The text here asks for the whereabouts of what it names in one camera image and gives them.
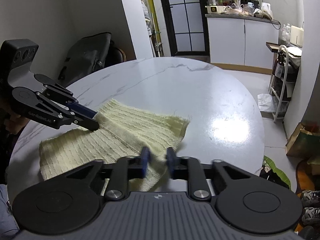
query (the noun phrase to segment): kitchen counter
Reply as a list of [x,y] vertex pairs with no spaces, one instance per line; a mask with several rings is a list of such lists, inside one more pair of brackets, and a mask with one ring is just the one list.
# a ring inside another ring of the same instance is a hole
[[251,16],[240,16],[240,15],[232,15],[232,14],[206,14],[207,18],[233,18],[233,19],[243,19],[243,20],[252,20],[252,21],[258,21],[258,22],[266,22],[266,23],[273,23],[279,25],[279,23],[275,20],[268,19],[261,19],[257,17],[251,17]]

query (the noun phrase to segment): person's hand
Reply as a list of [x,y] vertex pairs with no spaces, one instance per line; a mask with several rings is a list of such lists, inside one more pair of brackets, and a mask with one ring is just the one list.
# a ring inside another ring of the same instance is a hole
[[4,98],[0,97],[0,107],[4,109],[8,114],[10,114],[10,119],[4,120],[4,125],[7,131],[13,134],[17,134],[20,132],[20,130],[25,127],[29,119],[22,117],[18,114],[16,114],[14,111],[12,111],[9,103]]

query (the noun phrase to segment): black-framed glass door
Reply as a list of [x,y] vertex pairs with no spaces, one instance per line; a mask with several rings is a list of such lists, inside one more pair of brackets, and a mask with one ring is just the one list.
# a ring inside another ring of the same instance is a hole
[[205,0],[161,0],[172,56],[209,55]]

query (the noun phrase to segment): round table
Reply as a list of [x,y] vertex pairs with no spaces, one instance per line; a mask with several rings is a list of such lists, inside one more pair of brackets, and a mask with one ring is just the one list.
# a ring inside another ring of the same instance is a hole
[[[93,110],[114,98],[157,114],[191,120],[179,156],[202,163],[222,159],[256,173],[264,155],[264,128],[259,108],[236,78],[211,64],[187,58],[133,60],[95,72],[68,87],[79,103]],[[8,195],[40,181],[39,144],[76,127],[55,130],[30,121],[19,137],[8,168]],[[160,190],[185,190],[170,180]]]

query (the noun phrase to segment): towel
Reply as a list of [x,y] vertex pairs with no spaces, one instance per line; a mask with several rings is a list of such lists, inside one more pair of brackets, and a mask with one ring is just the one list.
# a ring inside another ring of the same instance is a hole
[[151,162],[146,178],[130,180],[129,187],[137,191],[154,190],[167,170],[167,147],[177,149],[189,124],[187,119],[153,114],[114,99],[103,105],[94,118],[100,125],[97,131],[78,127],[40,143],[40,170],[44,180],[95,159],[115,163],[124,156],[138,156],[142,147],[147,146]]

